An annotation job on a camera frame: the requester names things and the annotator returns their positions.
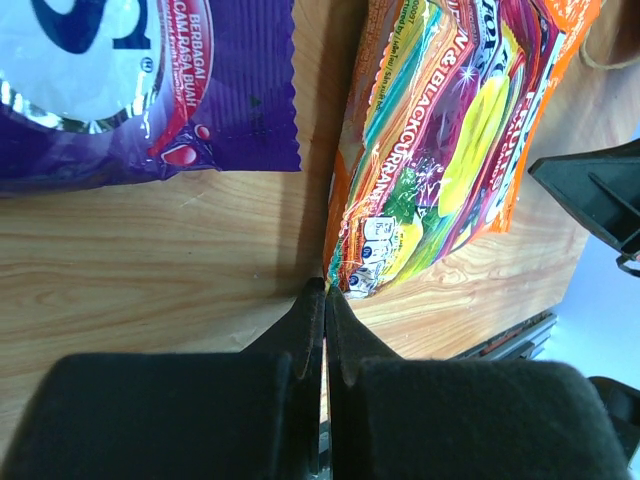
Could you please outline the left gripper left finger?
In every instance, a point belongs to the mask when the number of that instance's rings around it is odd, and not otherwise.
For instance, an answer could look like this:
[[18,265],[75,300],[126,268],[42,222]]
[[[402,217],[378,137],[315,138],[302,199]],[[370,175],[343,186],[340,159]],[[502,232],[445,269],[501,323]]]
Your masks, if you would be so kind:
[[237,353],[58,360],[10,442],[5,479],[306,479],[319,469],[325,286]]

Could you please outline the purple Fox's candy bag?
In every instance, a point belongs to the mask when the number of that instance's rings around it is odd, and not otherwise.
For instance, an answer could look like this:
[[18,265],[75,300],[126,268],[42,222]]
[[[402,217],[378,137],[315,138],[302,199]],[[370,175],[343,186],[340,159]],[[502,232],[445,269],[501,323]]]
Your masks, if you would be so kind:
[[295,172],[289,1],[5,1],[1,194]]

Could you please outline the red brown paper bag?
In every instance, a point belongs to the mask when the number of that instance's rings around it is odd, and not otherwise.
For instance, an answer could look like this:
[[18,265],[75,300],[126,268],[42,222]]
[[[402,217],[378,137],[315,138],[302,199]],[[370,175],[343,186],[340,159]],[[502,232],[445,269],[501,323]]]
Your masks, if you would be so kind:
[[583,65],[617,71],[639,65],[639,2],[600,1],[597,19],[579,48]]

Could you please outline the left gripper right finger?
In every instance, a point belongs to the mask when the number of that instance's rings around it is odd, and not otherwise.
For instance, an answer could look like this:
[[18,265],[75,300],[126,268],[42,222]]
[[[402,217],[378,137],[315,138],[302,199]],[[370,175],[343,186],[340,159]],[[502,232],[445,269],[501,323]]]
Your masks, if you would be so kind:
[[593,384],[564,363],[406,360],[326,297],[336,479],[625,479]]

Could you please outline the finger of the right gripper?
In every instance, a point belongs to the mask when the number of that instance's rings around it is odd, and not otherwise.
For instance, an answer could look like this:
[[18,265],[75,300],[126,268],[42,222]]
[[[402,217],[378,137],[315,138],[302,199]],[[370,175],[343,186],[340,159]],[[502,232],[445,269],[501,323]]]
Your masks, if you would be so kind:
[[544,157],[529,174],[582,227],[618,253],[617,267],[637,275],[639,141],[591,152]]

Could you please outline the orange Fox's candy bag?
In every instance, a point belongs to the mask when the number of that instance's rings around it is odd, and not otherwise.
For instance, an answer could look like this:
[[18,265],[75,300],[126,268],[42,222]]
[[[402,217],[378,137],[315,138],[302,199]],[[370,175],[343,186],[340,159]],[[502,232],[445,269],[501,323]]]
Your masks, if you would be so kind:
[[597,1],[372,1],[336,153],[325,278],[349,298],[508,230]]

